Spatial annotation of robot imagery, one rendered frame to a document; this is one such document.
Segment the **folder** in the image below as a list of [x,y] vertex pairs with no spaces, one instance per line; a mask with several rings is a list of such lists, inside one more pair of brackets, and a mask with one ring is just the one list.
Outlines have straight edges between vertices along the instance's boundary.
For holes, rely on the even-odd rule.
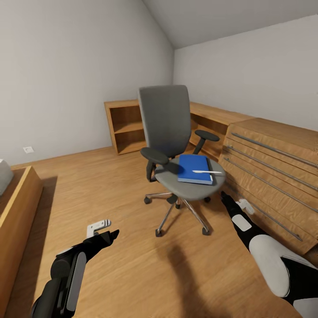
[[206,185],[213,184],[211,173],[195,173],[197,170],[210,171],[207,156],[180,154],[178,157],[178,182],[190,182]]

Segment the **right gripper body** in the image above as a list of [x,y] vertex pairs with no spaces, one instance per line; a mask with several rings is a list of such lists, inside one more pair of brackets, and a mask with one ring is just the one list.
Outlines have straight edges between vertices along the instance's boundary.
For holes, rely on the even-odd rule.
[[240,206],[232,199],[231,196],[225,197],[224,199],[222,199],[222,202],[223,202],[223,204],[225,205],[225,207],[226,207],[226,209],[227,209],[229,215],[230,215],[230,211],[233,210],[233,209],[236,209],[236,208],[237,208],[237,209],[242,210],[242,209],[240,208]]

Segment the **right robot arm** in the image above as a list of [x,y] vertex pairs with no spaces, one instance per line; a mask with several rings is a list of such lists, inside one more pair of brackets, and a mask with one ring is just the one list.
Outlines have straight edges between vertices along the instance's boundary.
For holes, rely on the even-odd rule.
[[254,257],[269,289],[287,300],[303,318],[318,318],[318,269],[253,223],[242,211],[254,214],[247,199],[235,202],[224,191],[221,197],[239,238]]

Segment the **swivel chair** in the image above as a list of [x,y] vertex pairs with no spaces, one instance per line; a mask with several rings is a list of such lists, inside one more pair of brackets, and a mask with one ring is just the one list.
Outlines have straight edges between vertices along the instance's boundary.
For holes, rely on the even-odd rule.
[[[146,148],[140,150],[141,155],[148,159],[147,179],[165,186],[170,193],[146,194],[144,202],[150,202],[148,197],[170,197],[172,204],[160,227],[155,230],[156,236],[162,236],[161,229],[174,206],[180,208],[181,200],[204,226],[202,233],[209,235],[209,228],[189,205],[188,201],[203,199],[208,203],[213,193],[219,190],[225,182],[226,173],[217,162],[208,159],[212,185],[178,182],[179,155],[187,148],[191,137],[191,111],[188,88],[185,85],[158,85],[139,87],[137,89],[138,103],[144,126]],[[193,155],[198,155],[206,140],[220,141],[220,138],[202,130],[195,131],[201,137]],[[154,171],[154,176],[151,177]]]

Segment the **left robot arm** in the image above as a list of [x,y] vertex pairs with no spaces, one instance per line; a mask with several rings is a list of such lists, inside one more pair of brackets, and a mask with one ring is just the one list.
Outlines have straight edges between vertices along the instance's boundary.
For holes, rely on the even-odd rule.
[[52,280],[44,287],[42,295],[34,302],[29,318],[72,318],[80,293],[86,263],[101,249],[111,246],[119,230],[98,233],[109,227],[110,220],[102,220],[87,227],[83,243],[61,251],[54,260],[50,275]]

